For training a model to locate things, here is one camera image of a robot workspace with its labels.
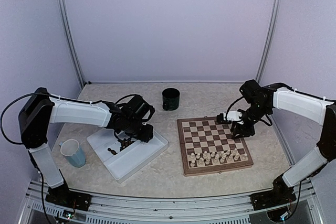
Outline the white chess piece tall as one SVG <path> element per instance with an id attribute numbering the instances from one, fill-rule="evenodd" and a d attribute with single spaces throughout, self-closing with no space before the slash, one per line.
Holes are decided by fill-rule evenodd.
<path id="1" fill-rule="evenodd" d="M 218 154 L 215 155 L 214 160 L 213 160 L 213 163 L 214 163 L 214 164 L 219 163 L 219 155 L 218 155 Z"/>

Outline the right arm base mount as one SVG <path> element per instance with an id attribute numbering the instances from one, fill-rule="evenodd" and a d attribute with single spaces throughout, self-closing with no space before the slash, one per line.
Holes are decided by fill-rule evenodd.
<path id="1" fill-rule="evenodd" d="M 275 194 L 272 190 L 255 193 L 250 195 L 250 200 L 254 211 L 276 207 L 295 201 L 295 193 L 285 193 L 284 195 Z"/>

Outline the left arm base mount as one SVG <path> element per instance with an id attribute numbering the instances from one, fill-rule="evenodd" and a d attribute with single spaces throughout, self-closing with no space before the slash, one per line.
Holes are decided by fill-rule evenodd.
<path id="1" fill-rule="evenodd" d="M 92 196 L 90 194 L 67 191 L 67 192 L 52 192 L 47 193 L 45 200 L 48 203 L 57 206 L 71 208 L 73 210 L 88 211 Z"/>

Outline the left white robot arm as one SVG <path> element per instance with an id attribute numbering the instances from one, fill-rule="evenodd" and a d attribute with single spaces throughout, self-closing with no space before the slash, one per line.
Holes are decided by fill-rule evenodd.
<path id="1" fill-rule="evenodd" d="M 51 123 L 87 124 L 148 142 L 153 138 L 153 126 L 148 124 L 155 108 L 140 95 L 129 95 L 130 101 L 80 101 L 50 94 L 38 88 L 30 94 L 18 119 L 23 145 L 37 165 L 53 197 L 66 206 L 73 201 L 73 193 L 63 184 L 65 180 L 52 157 L 47 132 Z"/>

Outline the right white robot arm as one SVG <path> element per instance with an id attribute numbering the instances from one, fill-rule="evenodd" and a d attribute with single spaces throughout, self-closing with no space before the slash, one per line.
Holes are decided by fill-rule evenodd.
<path id="1" fill-rule="evenodd" d="M 281 82 L 260 86 L 256 80 L 248 80 L 239 91 L 249 107 L 236 111 L 228 107 L 224 113 L 224 121 L 232 126 L 233 138 L 253 136 L 255 124 L 273 115 L 290 151 L 297 151 L 300 143 L 308 141 L 295 155 L 295 164 L 273 182 L 268 199 L 279 205 L 296 184 L 335 160 L 335 100 L 307 94 Z"/>

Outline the wooden chess board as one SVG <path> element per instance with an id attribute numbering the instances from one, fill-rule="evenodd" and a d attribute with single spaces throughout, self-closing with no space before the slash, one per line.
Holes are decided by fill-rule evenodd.
<path id="1" fill-rule="evenodd" d="M 250 151 L 243 138 L 232 139 L 230 128 L 226 124 L 218 124 L 215 117 L 189 118 L 177 120 L 178 136 L 180 141 L 180 151 L 182 156 L 182 166 L 184 176 L 199 176 L 214 173 L 222 173 L 239 169 L 251 168 L 254 164 Z M 240 158 L 235 161 L 232 150 L 237 149 Z M 233 162 L 228 163 L 227 155 L 223 164 L 214 164 L 214 157 L 211 152 L 226 153 L 230 150 L 233 155 Z M 205 165 L 206 158 L 203 157 L 204 151 L 208 151 L 208 157 L 212 159 L 210 165 Z M 195 167 L 190 167 L 190 154 L 200 153 L 204 159 L 204 165 L 198 166 L 198 160 Z M 242 161 L 242 155 L 248 154 L 248 160 Z"/>

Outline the white plastic tray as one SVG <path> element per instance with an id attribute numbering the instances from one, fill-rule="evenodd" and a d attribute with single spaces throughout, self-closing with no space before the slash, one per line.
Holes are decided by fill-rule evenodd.
<path id="1" fill-rule="evenodd" d="M 119 184 L 158 157 L 168 147 L 168 141 L 154 131 L 153 138 L 149 142 L 132 139 L 135 141 L 132 145 L 117 155 L 112 155 L 107 148 L 117 140 L 114 131 L 110 129 L 101 129 L 87 137 L 94 152 Z"/>

